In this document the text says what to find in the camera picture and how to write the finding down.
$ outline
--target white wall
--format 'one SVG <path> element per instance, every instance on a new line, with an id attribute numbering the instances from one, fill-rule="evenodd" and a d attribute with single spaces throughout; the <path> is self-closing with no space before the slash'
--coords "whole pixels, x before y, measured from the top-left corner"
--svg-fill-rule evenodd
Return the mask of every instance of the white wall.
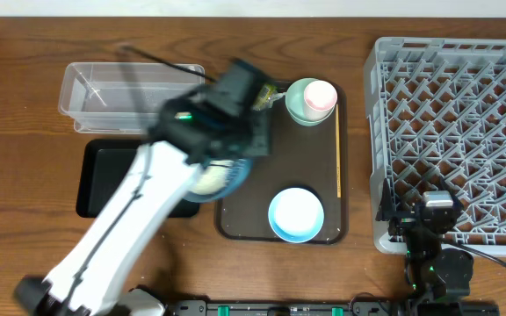
<path id="1" fill-rule="evenodd" d="M 506 18 L 506 0 L 0 0 L 0 16 Z"/>

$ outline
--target transparent storage box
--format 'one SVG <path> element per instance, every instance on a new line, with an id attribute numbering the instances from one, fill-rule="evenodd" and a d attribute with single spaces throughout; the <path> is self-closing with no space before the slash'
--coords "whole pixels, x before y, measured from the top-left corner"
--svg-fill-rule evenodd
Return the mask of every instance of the transparent storage box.
<path id="1" fill-rule="evenodd" d="M 74 62 L 61 85 L 59 111 L 75 120 L 79 133 L 142 133 L 157 120 L 163 103 L 178 97 L 204 78 L 158 63 Z M 179 65 L 205 73 L 195 64 Z M 135 104 L 133 93 L 144 104 Z"/>

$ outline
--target green connector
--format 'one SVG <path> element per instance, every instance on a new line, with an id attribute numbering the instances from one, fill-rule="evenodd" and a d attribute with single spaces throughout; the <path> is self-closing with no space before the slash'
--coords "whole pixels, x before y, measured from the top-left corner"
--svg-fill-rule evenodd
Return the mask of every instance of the green connector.
<path id="1" fill-rule="evenodd" d="M 218 316 L 229 316 L 229 306 L 218 306 Z"/>
<path id="2" fill-rule="evenodd" d="M 331 316 L 343 316 L 343 308 L 341 307 L 331 308 Z"/>

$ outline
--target black tray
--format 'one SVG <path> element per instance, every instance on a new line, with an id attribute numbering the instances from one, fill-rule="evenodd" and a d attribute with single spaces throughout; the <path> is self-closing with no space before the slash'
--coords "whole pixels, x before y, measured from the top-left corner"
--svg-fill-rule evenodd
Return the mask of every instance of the black tray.
<path id="1" fill-rule="evenodd" d="M 105 207 L 132 165 L 140 140 L 92 140 L 85 147 L 81 180 L 77 192 L 76 212 L 95 218 Z M 170 217 L 188 218 L 199 211 L 200 204 L 182 200 Z"/>
<path id="2" fill-rule="evenodd" d="M 290 84 L 281 83 L 279 90 L 286 91 Z M 234 240 L 282 241 L 269 225 L 269 204 L 277 193 L 293 186 L 311 188 L 323 203 L 322 230 L 308 243 L 332 244 L 347 234 L 346 96 L 340 87 L 335 87 L 338 94 L 335 111 L 340 118 L 339 166 L 336 163 L 337 113 L 318 126 L 300 126 L 290 117 L 285 99 L 278 100 L 272 107 L 272 154 L 257 159 L 247 180 L 216 203 L 214 221 L 222 235 Z"/>

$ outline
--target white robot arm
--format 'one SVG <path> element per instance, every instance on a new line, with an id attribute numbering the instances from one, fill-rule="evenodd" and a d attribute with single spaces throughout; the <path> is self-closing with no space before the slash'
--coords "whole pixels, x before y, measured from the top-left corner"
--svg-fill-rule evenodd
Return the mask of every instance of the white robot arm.
<path id="1" fill-rule="evenodd" d="M 268 125 L 259 125 L 261 117 L 251 111 L 269 81 L 248 63 L 235 61 L 216 84 L 167 101 L 159 124 L 148 130 L 149 143 L 138 148 L 126 177 L 79 244 L 46 277 L 26 276 L 16 287 L 24 309 L 34 315 L 91 316 L 124 304 L 143 306 L 131 311 L 134 316 L 161 316 L 161 303 L 145 293 L 119 300 L 127 274 L 204 165 L 264 153 L 251 150 L 252 139 L 268 135 L 256 127 Z"/>
<path id="2" fill-rule="evenodd" d="M 53 298 L 67 300 L 72 311 L 84 306 L 90 315 L 117 303 L 141 251 L 202 173 L 187 158 L 167 141 L 138 148 L 122 184 L 89 231 L 45 278 L 53 285 Z M 83 281 L 72 286 L 77 279 Z"/>

